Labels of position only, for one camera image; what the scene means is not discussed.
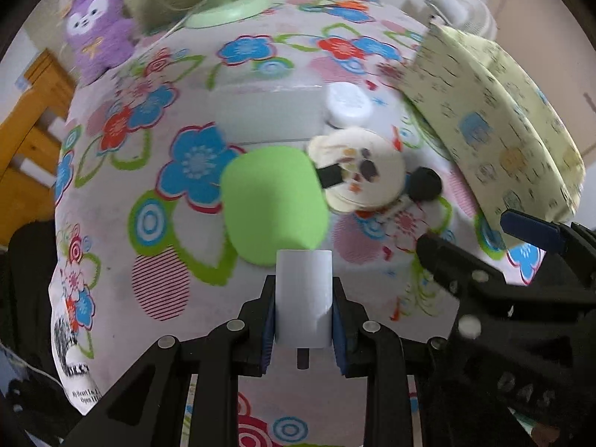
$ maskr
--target stuffed animal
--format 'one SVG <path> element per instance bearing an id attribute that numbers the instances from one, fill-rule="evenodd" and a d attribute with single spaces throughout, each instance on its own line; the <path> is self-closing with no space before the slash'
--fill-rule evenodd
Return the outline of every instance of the stuffed animal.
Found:
<path id="1" fill-rule="evenodd" d="M 122 15 L 123 5 L 124 0 L 72 0 L 65 12 L 66 40 L 84 86 L 126 62 L 134 51 L 130 36 L 135 24 Z"/>

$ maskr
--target plush toy face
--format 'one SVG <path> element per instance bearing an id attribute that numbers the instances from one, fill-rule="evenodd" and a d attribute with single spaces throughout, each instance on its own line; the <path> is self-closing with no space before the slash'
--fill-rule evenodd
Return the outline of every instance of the plush toy face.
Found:
<path id="1" fill-rule="evenodd" d="M 66 15 L 66 37 L 78 49 L 88 45 L 122 18 L 124 0 L 73 0 Z"/>

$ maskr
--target fan base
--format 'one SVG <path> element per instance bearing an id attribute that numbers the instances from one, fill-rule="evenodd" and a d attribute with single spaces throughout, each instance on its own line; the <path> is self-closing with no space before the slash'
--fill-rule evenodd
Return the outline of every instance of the fan base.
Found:
<path id="1" fill-rule="evenodd" d="M 224 25 L 249 18 L 265 11 L 272 5 L 271 0 L 232 0 L 207 10 L 189 15 L 184 22 L 187 28 L 207 28 Z"/>

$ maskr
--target white cable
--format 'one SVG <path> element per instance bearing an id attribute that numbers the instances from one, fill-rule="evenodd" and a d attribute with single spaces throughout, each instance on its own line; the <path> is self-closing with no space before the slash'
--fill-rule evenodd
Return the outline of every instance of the white cable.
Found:
<path id="1" fill-rule="evenodd" d="M 32 367 L 29 363 L 27 363 L 25 360 L 23 360 L 23 358 L 21 358 L 19 355 L 17 355 L 16 353 L 14 353 L 10 348 L 7 348 L 6 346 L 4 346 L 2 344 L 2 342 L 0 342 L 0 346 L 2 347 L 2 349 L 4 349 L 5 352 L 8 353 L 8 355 L 13 356 L 17 360 L 19 360 L 27 368 L 30 368 L 35 373 L 39 373 L 40 375 L 43 375 L 44 377 L 52 380 L 55 384 L 57 384 L 58 386 L 60 386 L 60 388 L 62 388 L 62 390 L 64 391 L 64 394 L 68 397 L 68 393 L 67 393 L 65 387 L 62 385 L 61 382 L 59 382 L 58 380 L 56 380 L 52 375 L 49 375 L 45 371 L 39 370 L 39 369 L 37 369 L 35 367 Z"/>

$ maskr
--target yellow bow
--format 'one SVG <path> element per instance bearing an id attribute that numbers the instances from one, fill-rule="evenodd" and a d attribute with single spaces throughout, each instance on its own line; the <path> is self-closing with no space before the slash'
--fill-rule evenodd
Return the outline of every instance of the yellow bow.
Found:
<path id="1" fill-rule="evenodd" d="M 91 60 L 93 60 L 95 58 L 95 52 L 97 52 L 97 47 L 99 47 L 99 45 L 103 41 L 104 41 L 103 37 L 97 37 L 92 44 L 86 45 L 85 47 L 83 47 L 83 53 L 88 53 L 89 58 Z"/>

